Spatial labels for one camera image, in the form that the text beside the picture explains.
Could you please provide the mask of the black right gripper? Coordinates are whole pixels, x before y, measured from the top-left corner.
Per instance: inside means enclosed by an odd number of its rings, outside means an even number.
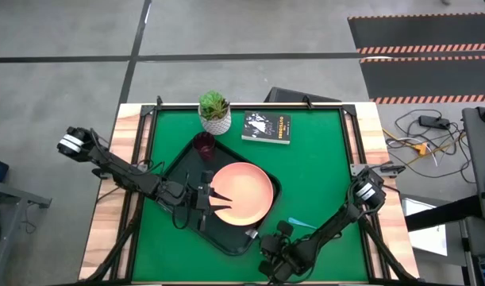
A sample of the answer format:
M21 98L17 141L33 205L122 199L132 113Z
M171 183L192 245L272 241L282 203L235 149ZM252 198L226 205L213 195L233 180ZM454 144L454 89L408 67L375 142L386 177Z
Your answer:
M260 252L264 259L259 264L259 271L270 282L290 283L290 277L300 269L298 259L292 253L293 230L290 223L279 221L276 233L261 237Z

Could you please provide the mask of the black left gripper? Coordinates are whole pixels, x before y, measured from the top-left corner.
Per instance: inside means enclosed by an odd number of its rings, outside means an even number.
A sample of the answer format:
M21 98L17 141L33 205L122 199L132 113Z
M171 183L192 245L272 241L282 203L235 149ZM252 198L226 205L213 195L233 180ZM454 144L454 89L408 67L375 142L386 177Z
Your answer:
M200 218L198 219L197 230L204 231L206 228L206 217L209 213L231 208L229 205L211 206L209 202L210 196L228 202L232 200L217 193L210 186L214 178L212 171L204 170L202 172L201 184L197 188L189 184L189 177L190 175L187 173L185 182L180 184L161 176L157 183L157 201L171 208L171 221L174 228L178 230L183 230L188 227L191 221L192 211L199 211ZM181 226L177 223L177 213L180 207L186 209L186 218L184 224Z

